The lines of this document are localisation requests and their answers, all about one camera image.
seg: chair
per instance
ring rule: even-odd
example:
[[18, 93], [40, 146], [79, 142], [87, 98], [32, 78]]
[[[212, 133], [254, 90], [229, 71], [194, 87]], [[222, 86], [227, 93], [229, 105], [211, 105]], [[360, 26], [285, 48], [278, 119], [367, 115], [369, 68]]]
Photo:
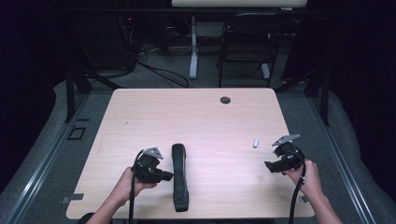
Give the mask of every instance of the chair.
[[223, 77], [223, 63], [271, 64], [267, 85], [270, 86], [276, 55], [289, 20], [279, 13], [240, 13], [224, 23], [219, 52], [219, 87]]

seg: gray carpet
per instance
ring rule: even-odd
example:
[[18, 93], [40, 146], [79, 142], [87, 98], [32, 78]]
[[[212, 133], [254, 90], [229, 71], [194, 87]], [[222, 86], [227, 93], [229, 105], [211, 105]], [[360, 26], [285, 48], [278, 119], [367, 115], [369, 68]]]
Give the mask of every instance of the gray carpet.
[[[272, 87], [281, 84], [280, 75], [282, 66], [287, 60], [288, 49], [288, 47], [285, 47], [282, 49], [283, 51], [281, 50]], [[198, 78], [189, 80], [190, 84], [194, 88], [217, 87], [217, 48], [202, 45], [199, 55]], [[148, 54], [148, 60], [144, 63], [171, 70], [184, 77], [188, 77], [190, 71], [190, 53], [176, 54], [173, 51], [162, 52], [154, 50]], [[140, 65], [131, 74], [112, 78], [111, 80], [125, 88], [170, 88], [170, 85], [162, 77], [153, 74]], [[39, 167], [43, 158], [48, 155], [49, 150], [56, 145], [59, 135], [64, 136], [64, 139], [59, 142], [59, 146], [56, 145], [59, 148], [59, 152], [53, 155], [54, 160], [49, 167], [49, 172], [44, 174], [44, 182], [42, 185], [37, 186], [39, 191], [32, 195], [32, 201], [29, 201], [23, 207], [23, 211], [17, 211], [20, 213], [18, 220], [20, 223], [77, 223], [75, 220], [70, 220], [65, 216], [67, 204], [60, 203], [60, 201], [63, 196], [69, 196], [74, 192], [82, 167], [91, 149], [93, 139], [111, 96], [111, 90], [108, 87], [93, 79], [90, 82], [93, 86], [92, 94], [83, 96], [76, 92], [77, 98], [80, 99], [80, 102], [85, 102], [85, 104], [79, 107], [74, 122], [68, 124], [67, 128], [64, 127], [64, 120], [66, 118], [65, 85], [61, 83], [55, 88], [57, 102], [47, 125], [44, 127], [42, 134], [40, 134], [20, 170], [0, 196], [0, 223], [7, 222], [9, 216], [15, 212], [14, 208], [20, 209], [20, 207], [15, 207], [15, 205], [18, 204], [18, 200], [24, 193], [23, 190], [28, 185], [29, 180], [35, 175], [35, 169]], [[292, 91], [277, 95], [290, 133], [299, 133], [301, 135], [294, 143], [302, 149], [307, 158], [317, 163], [323, 190], [329, 197], [340, 218], [345, 223], [361, 223], [361, 218], [349, 196], [345, 182], [334, 165], [331, 145], [320, 125], [320, 120], [315, 116], [318, 113], [312, 107], [315, 99], [305, 98], [300, 89], [301, 86], [297, 86]], [[330, 99], [330, 129], [338, 145], [343, 150], [351, 172], [356, 178], [376, 222], [394, 222], [396, 220], [396, 206], [394, 201], [374, 183], [364, 164], [361, 163], [359, 146], [347, 115], [336, 96], [331, 94]], [[66, 139], [74, 125], [79, 128], [85, 128], [86, 130], [81, 140]], [[122, 223], [122, 221], [115, 220], [115, 223]], [[261, 223], [259, 220], [230, 220], [229, 222]], [[288, 220], [286, 218], [275, 220], [275, 223], [287, 222]], [[314, 217], [311, 217], [295, 218], [295, 223], [317, 222]]]

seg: small white object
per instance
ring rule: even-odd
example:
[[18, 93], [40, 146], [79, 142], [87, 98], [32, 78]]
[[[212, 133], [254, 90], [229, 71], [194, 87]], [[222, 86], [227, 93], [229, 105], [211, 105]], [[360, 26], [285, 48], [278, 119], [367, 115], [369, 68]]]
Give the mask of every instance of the small white object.
[[259, 140], [255, 139], [253, 143], [253, 147], [256, 148], [259, 145]]

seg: forearm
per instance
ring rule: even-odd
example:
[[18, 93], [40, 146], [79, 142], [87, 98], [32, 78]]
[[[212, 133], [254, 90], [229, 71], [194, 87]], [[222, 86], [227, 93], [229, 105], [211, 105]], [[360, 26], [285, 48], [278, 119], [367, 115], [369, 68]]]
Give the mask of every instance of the forearm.
[[87, 223], [108, 224], [119, 208], [120, 203], [112, 197], [108, 197]]
[[308, 200], [314, 209], [319, 224], [342, 223], [340, 218], [332, 209], [329, 199], [324, 194], [320, 194], [315, 197], [308, 197]]

